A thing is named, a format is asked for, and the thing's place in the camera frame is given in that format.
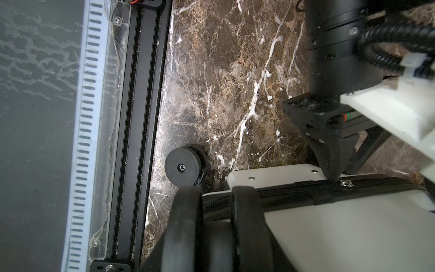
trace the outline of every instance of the black strap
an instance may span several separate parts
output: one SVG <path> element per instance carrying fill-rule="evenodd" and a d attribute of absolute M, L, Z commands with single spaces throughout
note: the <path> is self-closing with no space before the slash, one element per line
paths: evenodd
<path fill-rule="evenodd" d="M 328 190 L 308 189 L 307 193 L 314 200 L 314 205 L 321 205 L 321 204 L 334 202 L 334 199 L 332 198 L 332 195 Z"/>
<path fill-rule="evenodd" d="M 384 175 L 351 176 L 354 187 L 341 186 L 339 182 L 302 181 L 293 184 L 257 189 L 265 212 L 321 205 L 342 200 L 362 198 L 408 190 L 425 190 L 402 178 Z M 203 197 L 204 220 L 224 220 L 230 218 L 230 194 L 215 194 Z"/>
<path fill-rule="evenodd" d="M 432 197 L 432 200 L 435 201 L 435 184 L 432 181 L 425 178 L 425 187 L 426 190 L 428 190 L 430 196 Z"/>

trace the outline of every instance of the bolt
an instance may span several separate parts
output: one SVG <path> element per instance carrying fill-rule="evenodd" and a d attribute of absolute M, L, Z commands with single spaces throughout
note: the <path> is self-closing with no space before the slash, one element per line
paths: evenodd
<path fill-rule="evenodd" d="M 349 30 L 349 34 L 351 34 L 352 36 L 356 35 L 358 33 L 358 30 L 358 27 L 353 27 Z"/>
<path fill-rule="evenodd" d="M 106 266 L 106 272 L 114 271 L 115 267 L 113 265 Z"/>
<path fill-rule="evenodd" d="M 117 26 L 122 25 L 122 19 L 121 19 L 121 17 L 116 16 L 116 17 L 113 19 L 113 23 L 116 24 Z"/>
<path fill-rule="evenodd" d="M 184 171 L 186 170 L 186 166 L 185 166 L 184 164 L 180 163 L 180 164 L 177 166 L 177 170 L 178 170 L 178 172 L 180 172 L 180 173 L 184 173 Z"/>

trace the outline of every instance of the black wheel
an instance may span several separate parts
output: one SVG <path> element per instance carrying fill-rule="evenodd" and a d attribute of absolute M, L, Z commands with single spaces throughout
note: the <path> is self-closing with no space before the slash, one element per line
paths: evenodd
<path fill-rule="evenodd" d="M 205 151 L 196 145 L 186 145 L 172 150 L 165 161 L 165 173 L 169 181 L 178 187 L 200 186 L 210 171 Z"/>
<path fill-rule="evenodd" d="M 175 194 L 164 234 L 162 272 L 195 272 L 201 229 L 201 189 L 180 188 Z"/>

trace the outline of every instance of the brown marble surface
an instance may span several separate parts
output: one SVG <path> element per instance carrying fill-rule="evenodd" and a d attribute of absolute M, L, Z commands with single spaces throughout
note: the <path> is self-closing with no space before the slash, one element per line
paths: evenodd
<path fill-rule="evenodd" d="M 174 148 L 207 152 L 216 190 L 231 171 L 304 163 L 307 144 L 281 102 L 308 91 L 304 14 L 297 0 L 174 0 L 142 259 L 166 226 Z M 419 181 L 420 154 L 391 137 L 361 173 Z"/>

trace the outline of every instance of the screw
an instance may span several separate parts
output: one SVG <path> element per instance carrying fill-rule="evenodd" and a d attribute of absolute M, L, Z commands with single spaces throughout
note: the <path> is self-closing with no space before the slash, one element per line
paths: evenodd
<path fill-rule="evenodd" d="M 116 24 L 117 26 L 122 25 L 122 19 L 121 19 L 121 17 L 116 16 L 116 17 L 113 19 L 113 23 Z"/>
<path fill-rule="evenodd" d="M 115 267 L 113 265 L 106 266 L 106 272 L 114 271 L 114 270 L 115 270 Z"/>
<path fill-rule="evenodd" d="M 349 34 L 351 34 L 352 36 L 358 33 L 358 27 L 353 27 L 349 30 Z"/>

